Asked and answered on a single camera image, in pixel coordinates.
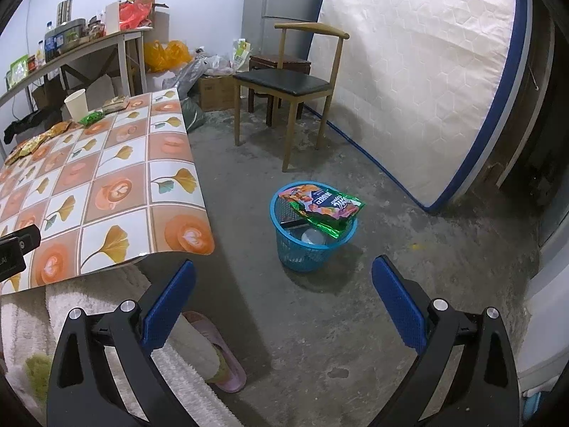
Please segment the black chair seat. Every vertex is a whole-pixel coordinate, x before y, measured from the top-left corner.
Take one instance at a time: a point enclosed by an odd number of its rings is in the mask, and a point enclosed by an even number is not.
[[[303,96],[332,88],[329,82],[321,78],[286,69],[256,69],[249,72],[239,72],[234,77],[292,96]]]

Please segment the dark green garbage bag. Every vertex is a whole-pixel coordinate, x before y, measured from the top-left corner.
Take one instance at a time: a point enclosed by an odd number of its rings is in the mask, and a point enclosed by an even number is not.
[[[186,125],[186,133],[201,127],[206,122],[206,116],[200,109],[200,106],[195,104],[190,98],[185,98],[180,101],[181,113],[184,116],[184,124]]]

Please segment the green snack wrapper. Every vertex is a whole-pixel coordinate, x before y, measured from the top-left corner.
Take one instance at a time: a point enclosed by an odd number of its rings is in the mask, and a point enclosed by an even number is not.
[[[99,120],[101,120],[104,116],[105,116],[104,113],[102,113],[101,111],[91,112],[89,115],[84,116],[79,121],[79,123],[81,125],[85,125],[86,127],[88,127],[89,125],[92,125],[95,122],[98,122]]]
[[[354,196],[315,184],[300,184],[279,193],[315,228],[338,239],[365,205]]]

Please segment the mattress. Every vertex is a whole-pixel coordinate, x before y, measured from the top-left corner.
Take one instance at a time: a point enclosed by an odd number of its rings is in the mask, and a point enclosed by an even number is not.
[[[319,22],[351,36],[328,120],[421,207],[439,208],[476,176],[504,126],[530,11],[530,0],[323,0]],[[314,36],[312,75],[329,78],[335,48]]]

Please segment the blue trash basket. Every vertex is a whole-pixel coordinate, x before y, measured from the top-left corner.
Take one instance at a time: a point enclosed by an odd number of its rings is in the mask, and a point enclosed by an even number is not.
[[[330,257],[332,252],[350,240],[356,231],[357,219],[353,218],[350,221],[348,229],[346,229],[338,239],[326,236],[327,244],[325,245],[309,244],[295,238],[289,232],[281,228],[281,222],[298,220],[301,217],[294,211],[289,202],[279,197],[279,193],[300,184],[315,184],[321,188],[328,188],[333,191],[337,191],[337,189],[315,181],[296,181],[283,186],[271,199],[271,220],[277,231],[277,252],[279,259],[283,265],[291,270],[298,273],[309,273],[320,268]]]

